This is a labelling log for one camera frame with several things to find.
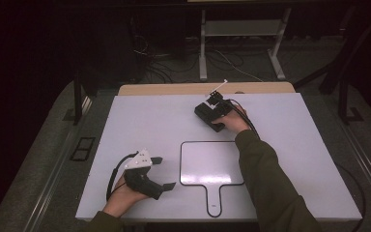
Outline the white metal stand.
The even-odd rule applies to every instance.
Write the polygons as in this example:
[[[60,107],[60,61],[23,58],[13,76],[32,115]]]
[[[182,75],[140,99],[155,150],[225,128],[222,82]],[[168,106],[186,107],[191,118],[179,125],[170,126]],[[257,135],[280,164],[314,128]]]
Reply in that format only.
[[[207,20],[206,11],[202,11],[200,29],[200,52],[199,52],[199,77],[201,81],[208,79],[206,60],[206,39],[208,37],[263,37],[275,38],[272,49],[268,50],[274,73],[278,80],[285,80],[283,68],[277,58],[281,46],[291,8],[284,10],[280,19],[258,19],[258,20]]]

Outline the black floor socket frame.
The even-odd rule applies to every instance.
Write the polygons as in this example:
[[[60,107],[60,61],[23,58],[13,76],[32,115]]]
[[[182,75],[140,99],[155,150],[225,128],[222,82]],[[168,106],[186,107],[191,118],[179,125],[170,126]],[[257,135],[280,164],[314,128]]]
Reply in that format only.
[[[89,158],[91,150],[95,142],[95,137],[80,137],[79,141],[73,150],[70,160],[85,161]]]

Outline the person's right hand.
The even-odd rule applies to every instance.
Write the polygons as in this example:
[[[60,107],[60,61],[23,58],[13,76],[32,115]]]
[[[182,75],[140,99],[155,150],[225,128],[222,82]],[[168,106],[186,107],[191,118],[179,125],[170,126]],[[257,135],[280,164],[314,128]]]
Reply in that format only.
[[[236,108],[237,110],[232,110],[227,115],[215,119],[213,124],[223,124],[226,129],[235,134],[238,134],[241,131],[249,130],[250,126],[239,114],[239,112],[246,114],[245,110],[238,105]]]

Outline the person's left hand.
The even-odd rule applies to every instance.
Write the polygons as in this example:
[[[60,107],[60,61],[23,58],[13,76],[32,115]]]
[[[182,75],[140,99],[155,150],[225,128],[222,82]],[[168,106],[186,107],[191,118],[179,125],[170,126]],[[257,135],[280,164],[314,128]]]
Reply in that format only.
[[[103,211],[110,216],[120,218],[137,202],[147,198],[147,195],[129,188],[124,176],[121,176]]]

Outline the black metal stand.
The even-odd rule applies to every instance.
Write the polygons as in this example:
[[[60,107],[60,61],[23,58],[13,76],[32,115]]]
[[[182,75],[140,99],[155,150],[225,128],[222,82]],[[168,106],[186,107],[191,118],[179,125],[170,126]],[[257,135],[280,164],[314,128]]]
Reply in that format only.
[[[356,6],[348,9],[340,24],[340,30],[344,34],[345,42],[338,55],[328,65],[327,75],[319,90],[322,94],[329,95],[336,87],[339,87],[338,116],[345,125],[349,125],[353,121],[361,120],[360,114],[354,110],[352,110],[351,115],[348,115],[349,77],[345,75],[357,53],[359,47],[358,37],[363,32],[363,28],[358,29],[357,27]]]

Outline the black whiteboard eraser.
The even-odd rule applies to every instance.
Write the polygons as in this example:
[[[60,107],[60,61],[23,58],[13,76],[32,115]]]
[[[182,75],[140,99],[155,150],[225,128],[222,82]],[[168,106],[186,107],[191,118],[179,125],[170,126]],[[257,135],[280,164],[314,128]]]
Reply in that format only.
[[[215,132],[220,132],[225,128],[225,125],[222,123],[213,124],[212,113],[214,111],[208,107],[205,103],[200,103],[194,108],[194,113],[210,128]]]

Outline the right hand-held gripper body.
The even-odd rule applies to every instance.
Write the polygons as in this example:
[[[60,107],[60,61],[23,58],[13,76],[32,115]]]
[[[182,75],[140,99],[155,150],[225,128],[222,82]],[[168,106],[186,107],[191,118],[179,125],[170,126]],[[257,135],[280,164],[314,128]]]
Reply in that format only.
[[[217,87],[212,89],[211,92],[217,91],[226,83],[228,82],[227,79],[224,79],[221,84],[219,84]],[[224,97],[222,96],[222,100],[217,104],[217,105],[210,105],[211,109],[214,111],[212,113],[212,118],[217,119],[222,116],[225,116],[232,110],[231,102],[229,100],[225,100]]]

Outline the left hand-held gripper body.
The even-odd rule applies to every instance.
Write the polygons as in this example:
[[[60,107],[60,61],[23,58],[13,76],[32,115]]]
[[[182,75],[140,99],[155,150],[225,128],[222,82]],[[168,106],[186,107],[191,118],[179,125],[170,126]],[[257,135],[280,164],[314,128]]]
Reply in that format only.
[[[141,192],[148,197],[158,200],[164,192],[162,185],[153,182],[148,176],[148,172],[154,165],[147,149],[143,149],[135,154],[128,155],[130,161],[125,165],[124,178],[129,188]]]

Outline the small whiteboard with handle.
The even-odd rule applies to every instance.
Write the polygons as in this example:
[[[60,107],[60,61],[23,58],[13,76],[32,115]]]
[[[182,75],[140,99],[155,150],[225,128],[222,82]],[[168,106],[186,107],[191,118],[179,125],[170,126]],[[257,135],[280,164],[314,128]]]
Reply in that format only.
[[[203,187],[207,213],[222,214],[221,188],[244,184],[239,168],[239,151],[233,141],[194,141],[181,145],[180,182]]]

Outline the metal floor rail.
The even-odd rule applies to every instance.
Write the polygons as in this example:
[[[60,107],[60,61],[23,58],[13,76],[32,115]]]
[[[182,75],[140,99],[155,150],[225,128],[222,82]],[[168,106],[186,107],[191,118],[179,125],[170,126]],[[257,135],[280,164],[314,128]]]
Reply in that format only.
[[[48,208],[51,198],[58,186],[64,163],[70,157],[73,143],[75,142],[77,135],[80,133],[80,123],[85,120],[91,105],[92,100],[89,97],[84,97],[83,99],[77,99],[74,102],[74,107],[67,110],[64,120],[66,122],[71,122],[71,128],[62,143],[61,151],[59,152],[57,160],[55,161],[49,177],[43,186],[43,191],[39,194],[38,201],[22,232],[38,231],[46,209]]]
[[[365,177],[367,178],[371,186],[371,160],[368,158],[367,152],[363,149],[361,143],[357,140],[356,135],[349,126],[342,125],[341,129],[347,137],[347,140],[354,151],[357,163],[361,167]]]

